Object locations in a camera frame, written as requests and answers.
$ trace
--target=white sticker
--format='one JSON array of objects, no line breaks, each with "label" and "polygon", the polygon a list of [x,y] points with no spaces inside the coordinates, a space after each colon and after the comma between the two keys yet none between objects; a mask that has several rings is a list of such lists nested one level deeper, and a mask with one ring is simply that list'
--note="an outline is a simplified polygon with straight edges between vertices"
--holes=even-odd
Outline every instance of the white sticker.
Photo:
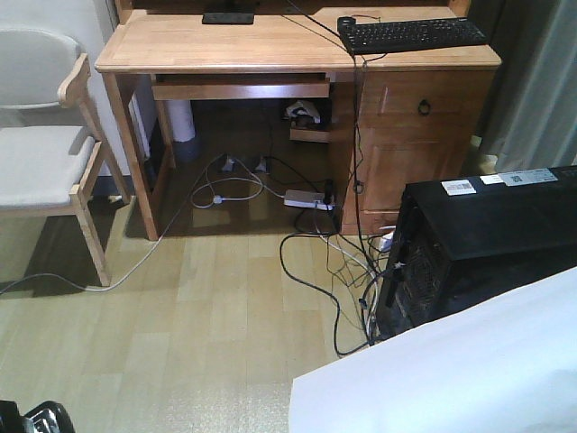
[{"label": "white sticker", "polygon": [[508,187],[530,185],[533,183],[555,182],[557,180],[555,175],[549,169],[511,171],[509,173],[501,173],[500,177]]},{"label": "white sticker", "polygon": [[475,188],[468,180],[446,180],[441,182],[445,191],[450,196],[462,196],[463,194],[475,194]]},{"label": "white sticker", "polygon": [[485,185],[491,185],[493,183],[503,183],[503,179],[499,174],[488,174],[486,176],[480,176],[481,180]]}]

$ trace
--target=white bedsheet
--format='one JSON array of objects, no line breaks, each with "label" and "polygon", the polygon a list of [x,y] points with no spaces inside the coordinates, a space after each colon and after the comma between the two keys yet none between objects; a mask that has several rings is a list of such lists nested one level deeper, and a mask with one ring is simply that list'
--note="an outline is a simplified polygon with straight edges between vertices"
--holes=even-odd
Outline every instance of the white bedsheet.
[{"label": "white bedsheet", "polygon": [[293,382],[292,433],[577,432],[577,268]]}]

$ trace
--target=desktop surface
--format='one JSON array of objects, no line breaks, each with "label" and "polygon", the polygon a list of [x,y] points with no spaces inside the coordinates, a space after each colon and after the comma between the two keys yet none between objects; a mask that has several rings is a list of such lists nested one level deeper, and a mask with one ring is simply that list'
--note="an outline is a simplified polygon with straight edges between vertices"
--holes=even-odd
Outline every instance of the desktop surface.
[{"label": "desktop surface", "polygon": [[[454,17],[446,6],[326,7],[315,13],[336,31],[340,16],[366,14],[382,20]],[[253,25],[203,25],[202,15],[135,11],[118,26],[96,62],[100,72],[299,73],[352,71],[339,38],[300,15],[257,15]],[[358,21],[370,22],[371,18]],[[393,53],[372,70],[494,69],[499,57],[487,46]]]}]

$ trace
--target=laminate floor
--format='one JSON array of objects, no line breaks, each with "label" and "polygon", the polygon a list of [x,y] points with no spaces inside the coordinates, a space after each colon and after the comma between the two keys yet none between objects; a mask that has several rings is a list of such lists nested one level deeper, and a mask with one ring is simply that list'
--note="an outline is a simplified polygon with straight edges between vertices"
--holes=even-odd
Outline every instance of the laminate floor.
[{"label": "laminate floor", "polygon": [[[279,245],[298,210],[268,192],[204,210],[187,200],[219,152],[271,152],[323,180],[325,146],[288,141],[278,112],[277,102],[195,106],[202,157],[179,165],[162,207],[165,224],[178,214],[150,258],[118,287],[84,292],[43,277],[0,296],[2,399],[16,401],[21,412],[59,401],[78,433],[288,431],[292,379],[337,359],[333,302],[281,268]],[[272,169],[261,177],[278,192],[303,188],[284,185],[300,179],[280,163]],[[215,187],[239,196],[257,188]],[[135,203],[96,199],[91,207],[119,281],[154,243],[144,239]],[[326,225],[323,218],[309,215],[299,224],[312,229]],[[35,272],[97,282],[74,217],[0,220],[0,250],[0,290]],[[361,266],[327,253],[318,238],[288,240],[283,256],[291,272],[342,302],[341,350],[360,344],[354,299],[363,286],[348,289],[336,277],[351,281]]]}]

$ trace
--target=gray cushion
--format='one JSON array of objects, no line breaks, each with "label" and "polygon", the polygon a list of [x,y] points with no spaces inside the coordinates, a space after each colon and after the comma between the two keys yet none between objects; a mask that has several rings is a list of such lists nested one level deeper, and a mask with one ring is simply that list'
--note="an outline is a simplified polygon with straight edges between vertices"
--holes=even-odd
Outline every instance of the gray cushion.
[{"label": "gray cushion", "polygon": [[94,139],[84,126],[0,130],[0,209],[66,206]]},{"label": "gray cushion", "polygon": [[76,41],[62,34],[0,27],[0,106],[56,106],[58,87],[80,52]]}]

